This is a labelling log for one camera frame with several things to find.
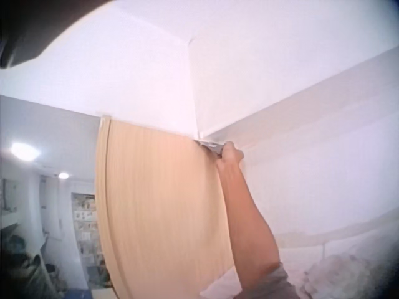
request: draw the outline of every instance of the white ceiling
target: white ceiling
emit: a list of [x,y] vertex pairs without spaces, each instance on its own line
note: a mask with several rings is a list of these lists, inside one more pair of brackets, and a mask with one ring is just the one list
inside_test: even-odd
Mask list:
[[125,12],[189,42],[239,0],[117,0]]
[[100,118],[36,103],[1,97],[1,152],[12,142],[37,148],[41,155],[31,162],[41,174],[66,171],[71,179],[94,180],[95,146]]

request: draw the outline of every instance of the recessed light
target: recessed light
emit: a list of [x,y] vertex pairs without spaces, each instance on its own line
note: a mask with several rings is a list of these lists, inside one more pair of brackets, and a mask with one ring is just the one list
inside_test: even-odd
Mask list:
[[67,178],[69,178],[69,174],[67,174],[67,173],[60,173],[60,174],[58,175],[58,177],[59,177],[60,179],[67,179]]
[[23,161],[33,161],[40,155],[40,151],[38,151],[37,149],[25,143],[19,142],[15,142],[12,144],[11,152],[14,156]]

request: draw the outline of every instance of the forearm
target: forearm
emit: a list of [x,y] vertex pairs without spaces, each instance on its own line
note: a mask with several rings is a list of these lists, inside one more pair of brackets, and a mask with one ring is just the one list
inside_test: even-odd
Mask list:
[[273,234],[251,197],[238,163],[219,168],[231,248],[243,289],[253,287],[279,266]]

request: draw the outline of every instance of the shelf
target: shelf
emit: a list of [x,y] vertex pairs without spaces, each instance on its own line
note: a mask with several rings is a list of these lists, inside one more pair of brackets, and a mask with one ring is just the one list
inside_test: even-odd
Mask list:
[[13,224],[18,223],[18,212],[1,213],[1,229],[5,229]]

